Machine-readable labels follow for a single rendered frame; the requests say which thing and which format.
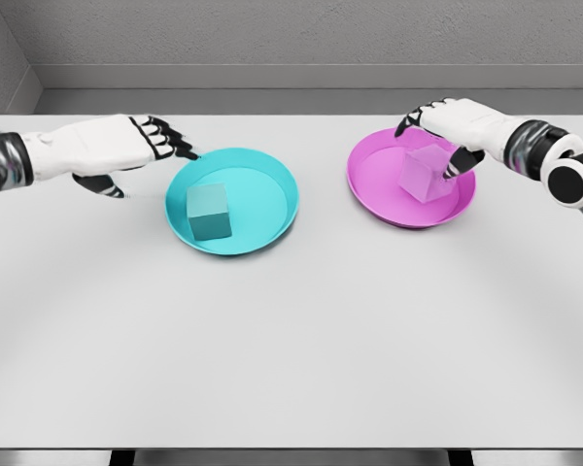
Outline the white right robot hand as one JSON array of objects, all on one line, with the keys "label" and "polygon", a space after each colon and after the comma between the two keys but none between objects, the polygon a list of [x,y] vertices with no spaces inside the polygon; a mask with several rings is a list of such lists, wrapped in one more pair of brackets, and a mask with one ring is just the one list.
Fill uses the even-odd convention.
[{"label": "white right robot hand", "polygon": [[497,124],[501,113],[470,99],[445,98],[430,102],[409,112],[397,126],[400,137],[411,127],[444,139],[457,146],[443,173],[445,180],[472,170],[486,155],[497,158]]}]

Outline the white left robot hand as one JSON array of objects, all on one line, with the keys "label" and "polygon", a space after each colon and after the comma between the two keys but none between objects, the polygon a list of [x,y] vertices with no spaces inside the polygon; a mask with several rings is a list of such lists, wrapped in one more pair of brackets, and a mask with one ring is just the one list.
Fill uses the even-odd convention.
[{"label": "white left robot hand", "polygon": [[72,178],[81,187],[106,197],[131,196],[111,174],[133,171],[169,157],[199,158],[193,145],[166,120],[150,115],[113,115],[65,125],[56,139],[72,158]]}]

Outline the pink block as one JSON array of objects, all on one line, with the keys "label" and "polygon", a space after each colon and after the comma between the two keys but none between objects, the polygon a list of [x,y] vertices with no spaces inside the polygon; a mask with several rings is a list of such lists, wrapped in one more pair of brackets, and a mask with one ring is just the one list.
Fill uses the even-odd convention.
[{"label": "pink block", "polygon": [[399,175],[399,186],[421,203],[433,202],[449,196],[453,179],[443,177],[451,153],[438,145],[409,150],[404,154]]}]

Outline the pink plate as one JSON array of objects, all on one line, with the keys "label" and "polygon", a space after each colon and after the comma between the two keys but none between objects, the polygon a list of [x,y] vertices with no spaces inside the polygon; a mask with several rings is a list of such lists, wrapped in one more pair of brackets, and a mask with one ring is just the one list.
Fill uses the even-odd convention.
[{"label": "pink plate", "polygon": [[360,140],[347,161],[347,180],[359,202],[385,222],[412,229],[433,227],[461,215],[476,191],[475,174],[454,178],[453,192],[442,199],[421,203],[399,186],[404,154],[409,150],[438,145],[451,153],[456,147],[444,139],[412,128],[400,137],[392,129],[372,133]]}]

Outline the cyan block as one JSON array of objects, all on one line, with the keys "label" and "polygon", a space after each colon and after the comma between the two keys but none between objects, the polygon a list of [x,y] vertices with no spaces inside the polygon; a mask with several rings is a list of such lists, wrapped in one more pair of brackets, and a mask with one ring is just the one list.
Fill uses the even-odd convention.
[{"label": "cyan block", "polygon": [[196,241],[222,239],[232,235],[223,183],[190,186],[187,189],[186,211]]}]

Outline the cyan plate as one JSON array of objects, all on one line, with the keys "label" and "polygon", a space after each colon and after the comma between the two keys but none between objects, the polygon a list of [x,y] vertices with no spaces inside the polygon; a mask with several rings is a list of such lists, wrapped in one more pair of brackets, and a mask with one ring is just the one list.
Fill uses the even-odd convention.
[{"label": "cyan plate", "polygon": [[[223,183],[232,235],[196,241],[189,226],[187,189]],[[299,191],[292,172],[275,157],[258,150],[210,151],[179,170],[165,195],[165,213],[176,236],[191,247],[217,255],[260,250],[277,241],[292,225]]]}]

